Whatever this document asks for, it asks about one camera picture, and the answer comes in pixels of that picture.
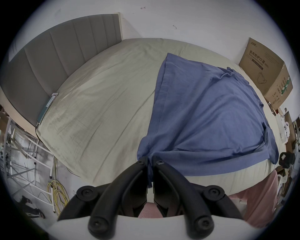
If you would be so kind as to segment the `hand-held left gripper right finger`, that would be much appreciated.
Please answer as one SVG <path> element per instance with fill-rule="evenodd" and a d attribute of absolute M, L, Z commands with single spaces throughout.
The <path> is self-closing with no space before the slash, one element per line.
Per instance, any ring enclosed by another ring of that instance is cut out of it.
<path fill-rule="evenodd" d="M 190 238 L 204 239 L 213 232 L 212 215 L 242 220 L 223 188 L 191 183 L 161 158 L 153 160 L 154 202 L 163 217 L 184 215 Z"/>

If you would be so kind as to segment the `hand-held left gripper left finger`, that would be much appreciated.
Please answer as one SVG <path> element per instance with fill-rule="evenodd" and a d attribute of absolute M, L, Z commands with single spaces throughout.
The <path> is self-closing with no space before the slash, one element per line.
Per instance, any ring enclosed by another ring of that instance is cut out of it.
<path fill-rule="evenodd" d="M 96 238 L 114 235 L 118 215 L 137 218 L 147 203 L 148 158 L 141 157 L 113 182 L 80 187 L 58 218 L 90 216 L 87 229 Z"/>

